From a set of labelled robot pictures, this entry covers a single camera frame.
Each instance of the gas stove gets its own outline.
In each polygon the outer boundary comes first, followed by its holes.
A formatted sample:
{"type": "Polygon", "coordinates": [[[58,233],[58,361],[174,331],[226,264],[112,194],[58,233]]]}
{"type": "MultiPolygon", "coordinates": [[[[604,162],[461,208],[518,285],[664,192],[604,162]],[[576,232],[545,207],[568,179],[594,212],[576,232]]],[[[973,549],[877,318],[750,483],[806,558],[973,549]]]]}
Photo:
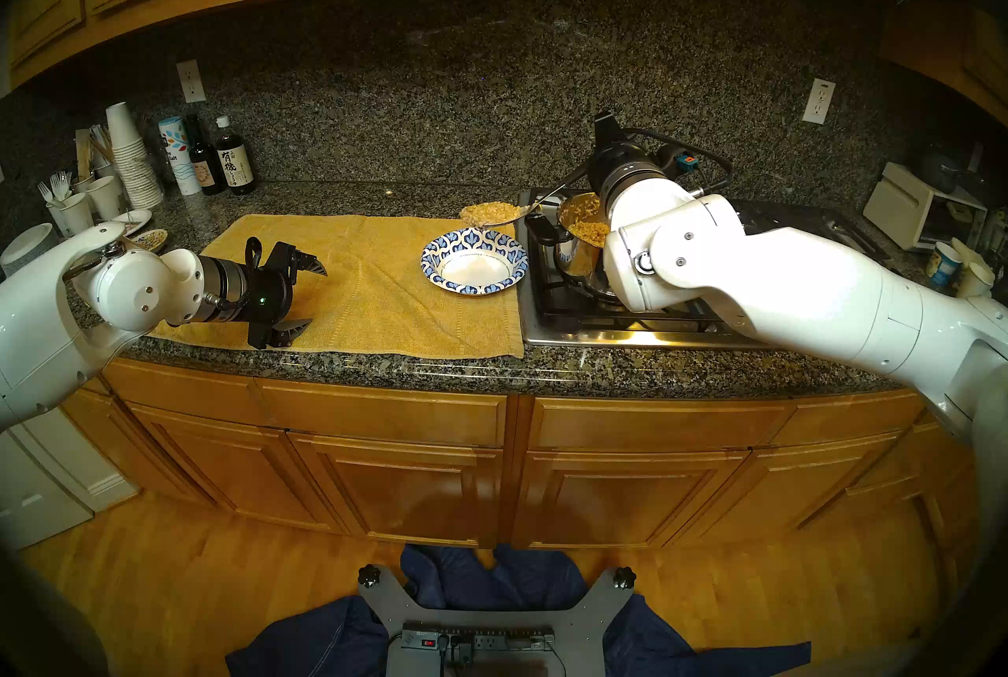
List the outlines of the gas stove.
{"type": "MultiPolygon", "coordinates": [[[[527,206],[548,189],[531,189],[520,196],[527,206]]],[[[569,196],[586,189],[565,189],[542,204],[540,213],[556,222],[556,212],[569,196]]],[[[842,213],[807,206],[735,200],[733,206],[747,235],[777,227],[793,227],[843,243],[876,261],[883,252],[842,213]]],[[[624,347],[632,349],[766,349],[760,342],[729,329],[703,300],[690,300],[662,311],[635,313],[605,293],[604,284],[574,279],[553,261],[551,248],[530,240],[525,225],[517,225],[518,242],[528,252],[528,275],[518,284],[518,306],[526,344],[544,347],[624,347]]]]}

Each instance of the electrical outlet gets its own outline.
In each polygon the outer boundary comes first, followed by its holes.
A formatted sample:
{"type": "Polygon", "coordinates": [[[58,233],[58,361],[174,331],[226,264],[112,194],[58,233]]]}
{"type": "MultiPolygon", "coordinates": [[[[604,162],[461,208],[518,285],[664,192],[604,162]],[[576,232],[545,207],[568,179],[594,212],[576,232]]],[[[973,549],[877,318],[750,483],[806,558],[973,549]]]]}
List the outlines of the electrical outlet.
{"type": "Polygon", "coordinates": [[[811,121],[812,124],[826,123],[827,110],[830,110],[830,101],[833,100],[833,90],[836,87],[837,85],[830,83],[829,80],[815,78],[812,92],[808,94],[808,104],[805,105],[805,115],[801,117],[802,121],[811,121]]]}
{"type": "Polygon", "coordinates": [[[182,94],[185,94],[187,103],[205,103],[207,94],[203,92],[203,80],[200,80],[200,66],[197,66],[196,59],[191,61],[178,61],[178,80],[182,82],[182,94]]]}

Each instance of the bottle label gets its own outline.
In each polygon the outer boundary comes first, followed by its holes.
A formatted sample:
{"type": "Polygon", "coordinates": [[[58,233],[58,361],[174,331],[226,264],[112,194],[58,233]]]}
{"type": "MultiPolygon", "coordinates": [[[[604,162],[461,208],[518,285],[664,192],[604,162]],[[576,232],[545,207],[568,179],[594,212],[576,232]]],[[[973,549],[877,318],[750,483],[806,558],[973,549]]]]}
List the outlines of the bottle label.
{"type": "Polygon", "coordinates": [[[193,162],[193,169],[196,171],[196,178],[200,180],[201,186],[214,185],[214,174],[210,171],[207,162],[193,162]]]}
{"type": "Polygon", "coordinates": [[[221,157],[221,167],[224,168],[224,177],[229,186],[244,186],[252,182],[252,167],[249,165],[248,155],[245,155],[245,146],[218,151],[217,155],[221,157]]]}

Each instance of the bottle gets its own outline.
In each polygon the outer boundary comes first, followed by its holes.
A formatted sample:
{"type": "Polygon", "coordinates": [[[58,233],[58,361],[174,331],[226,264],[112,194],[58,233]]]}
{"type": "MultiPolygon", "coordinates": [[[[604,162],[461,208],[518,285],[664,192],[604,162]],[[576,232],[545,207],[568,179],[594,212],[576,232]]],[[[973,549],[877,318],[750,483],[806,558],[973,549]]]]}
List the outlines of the bottle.
{"type": "Polygon", "coordinates": [[[190,135],[190,160],[193,162],[193,169],[196,169],[200,187],[207,196],[220,194],[228,185],[227,180],[224,180],[224,170],[221,169],[221,160],[217,158],[217,150],[203,139],[203,128],[198,117],[185,117],[185,132],[190,135]]]}
{"type": "Polygon", "coordinates": [[[221,159],[224,178],[235,194],[248,194],[255,187],[252,165],[245,153],[245,141],[231,128],[231,119],[222,116],[217,119],[221,132],[217,139],[217,155],[221,159]]]}

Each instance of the blue fabric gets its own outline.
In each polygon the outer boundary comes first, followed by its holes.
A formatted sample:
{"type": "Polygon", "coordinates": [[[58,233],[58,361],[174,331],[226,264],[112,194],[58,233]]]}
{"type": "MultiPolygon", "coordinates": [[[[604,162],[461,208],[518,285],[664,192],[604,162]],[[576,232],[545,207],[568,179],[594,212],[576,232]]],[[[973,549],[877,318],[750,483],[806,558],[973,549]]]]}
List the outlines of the blue fabric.
{"type": "MultiPolygon", "coordinates": [[[[494,550],[485,569],[458,547],[402,551],[406,589],[429,610],[569,610],[588,592],[578,567],[562,552],[494,550]]],[[[232,677],[379,677],[386,632],[360,596],[274,623],[226,659],[232,677]]],[[[603,641],[607,677],[769,677],[806,664],[811,643],[726,648],[697,653],[635,593],[603,641]]]]}

